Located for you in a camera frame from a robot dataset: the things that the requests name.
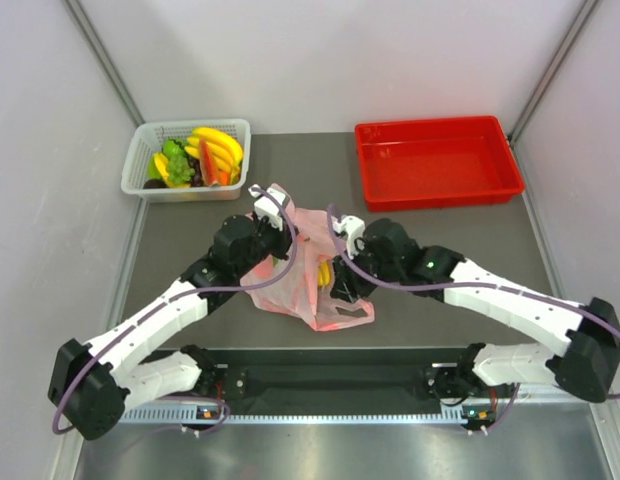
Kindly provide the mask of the single yellow banana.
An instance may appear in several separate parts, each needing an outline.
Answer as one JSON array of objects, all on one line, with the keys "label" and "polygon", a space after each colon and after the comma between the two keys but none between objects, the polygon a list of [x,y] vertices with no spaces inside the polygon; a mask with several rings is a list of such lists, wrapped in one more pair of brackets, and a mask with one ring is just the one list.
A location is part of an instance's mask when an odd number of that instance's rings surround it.
[{"label": "single yellow banana", "polygon": [[328,261],[322,262],[318,268],[317,283],[319,288],[328,287],[332,281],[332,272]]}]

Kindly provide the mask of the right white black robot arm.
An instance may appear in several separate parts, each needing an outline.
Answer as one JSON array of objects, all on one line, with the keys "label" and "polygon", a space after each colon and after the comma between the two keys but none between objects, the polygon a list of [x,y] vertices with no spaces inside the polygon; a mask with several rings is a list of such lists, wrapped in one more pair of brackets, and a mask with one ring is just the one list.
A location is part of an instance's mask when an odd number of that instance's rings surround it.
[{"label": "right white black robot arm", "polygon": [[523,287],[448,248],[420,246],[398,223],[371,224],[329,216],[337,249],[331,295],[353,303],[377,288],[432,298],[514,329],[527,344],[469,345],[453,375],[465,395],[502,384],[556,386],[590,403],[612,398],[620,365],[620,323],[614,307],[557,299]]}]

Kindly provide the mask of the pink plastic bag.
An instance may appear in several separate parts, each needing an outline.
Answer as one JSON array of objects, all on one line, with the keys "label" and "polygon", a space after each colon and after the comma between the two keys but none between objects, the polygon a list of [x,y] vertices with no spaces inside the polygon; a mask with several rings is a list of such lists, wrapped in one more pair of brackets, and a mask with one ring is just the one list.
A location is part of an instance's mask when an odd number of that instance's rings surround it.
[{"label": "pink plastic bag", "polygon": [[[288,271],[278,282],[250,290],[248,295],[254,305],[264,311],[297,317],[318,332],[373,322],[375,309],[371,302],[359,299],[347,303],[330,296],[334,280],[332,258],[337,250],[327,229],[327,213],[298,208],[291,200],[287,214],[298,231],[296,257],[288,262],[269,256],[241,279],[242,286],[259,285],[283,270]],[[330,263],[332,281],[328,287],[319,288],[318,268],[325,261]]]}]

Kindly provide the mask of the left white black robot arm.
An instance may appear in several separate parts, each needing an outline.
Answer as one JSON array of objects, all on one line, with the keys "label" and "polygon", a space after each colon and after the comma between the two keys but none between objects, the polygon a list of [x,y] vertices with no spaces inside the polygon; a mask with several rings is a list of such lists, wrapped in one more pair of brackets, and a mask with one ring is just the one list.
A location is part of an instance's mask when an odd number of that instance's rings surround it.
[{"label": "left white black robot arm", "polygon": [[52,430],[76,430],[86,440],[108,433],[131,408],[126,380],[145,358],[187,326],[245,291],[241,279],[269,256],[290,262],[298,242],[286,212],[227,218],[208,252],[146,307],[85,343],[66,341],[56,353],[48,387]]}]

